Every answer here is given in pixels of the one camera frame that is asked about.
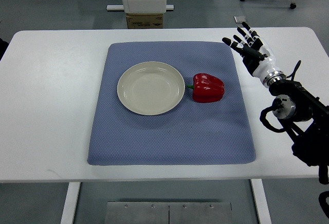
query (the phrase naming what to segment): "robotic hand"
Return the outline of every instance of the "robotic hand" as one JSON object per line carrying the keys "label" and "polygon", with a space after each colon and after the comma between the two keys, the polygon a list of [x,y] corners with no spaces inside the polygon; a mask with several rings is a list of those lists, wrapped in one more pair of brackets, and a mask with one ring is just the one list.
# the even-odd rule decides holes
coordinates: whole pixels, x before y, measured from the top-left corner
{"label": "robotic hand", "polygon": [[[242,56],[249,73],[259,78],[275,96],[272,106],[261,112],[261,122],[273,132],[287,132],[294,142],[293,155],[308,166],[319,166],[319,181],[321,184],[328,184],[329,106],[324,106],[318,97],[312,96],[301,83],[294,81],[300,61],[293,73],[286,76],[276,66],[276,58],[265,41],[248,24],[243,22],[242,25],[248,31],[246,33],[242,28],[237,29],[243,40],[234,35],[236,41],[223,38],[223,42]],[[281,129],[273,127],[266,120],[270,111],[282,125]],[[306,131],[295,124],[310,119],[313,122]]]}

